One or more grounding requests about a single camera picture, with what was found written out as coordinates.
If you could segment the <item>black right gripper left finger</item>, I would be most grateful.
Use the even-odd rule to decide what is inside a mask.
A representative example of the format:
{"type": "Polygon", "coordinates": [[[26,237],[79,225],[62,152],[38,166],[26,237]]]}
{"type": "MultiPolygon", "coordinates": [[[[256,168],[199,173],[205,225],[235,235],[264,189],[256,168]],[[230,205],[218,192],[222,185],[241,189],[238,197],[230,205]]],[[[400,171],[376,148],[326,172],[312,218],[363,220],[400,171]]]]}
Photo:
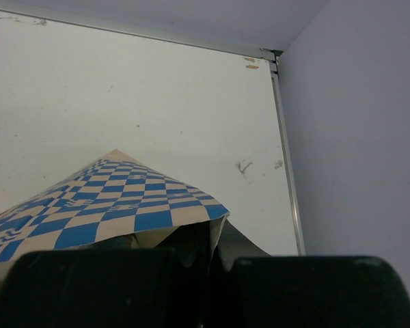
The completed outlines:
{"type": "Polygon", "coordinates": [[[199,327],[209,230],[184,225],[152,249],[120,237],[25,254],[0,287],[0,327],[199,327]]]}

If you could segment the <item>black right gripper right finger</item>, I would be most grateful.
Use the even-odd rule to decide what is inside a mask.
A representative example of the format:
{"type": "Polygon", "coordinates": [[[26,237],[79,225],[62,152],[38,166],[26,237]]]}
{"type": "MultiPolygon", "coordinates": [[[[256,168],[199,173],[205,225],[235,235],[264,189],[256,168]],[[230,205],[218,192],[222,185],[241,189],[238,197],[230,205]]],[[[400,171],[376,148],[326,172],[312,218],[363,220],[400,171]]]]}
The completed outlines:
{"type": "Polygon", "coordinates": [[[374,256],[270,256],[225,223],[213,254],[209,327],[410,327],[410,298],[374,256]]]}

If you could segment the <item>blue checkered paper bag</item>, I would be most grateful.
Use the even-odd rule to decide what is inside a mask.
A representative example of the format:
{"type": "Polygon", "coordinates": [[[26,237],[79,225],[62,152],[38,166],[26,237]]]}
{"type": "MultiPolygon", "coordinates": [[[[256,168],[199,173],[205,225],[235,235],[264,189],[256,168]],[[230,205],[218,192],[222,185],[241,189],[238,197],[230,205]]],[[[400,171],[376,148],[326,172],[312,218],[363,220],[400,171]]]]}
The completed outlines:
{"type": "Polygon", "coordinates": [[[211,254],[229,210],[213,196],[113,150],[0,213],[0,287],[34,251],[174,249],[211,254]]]}

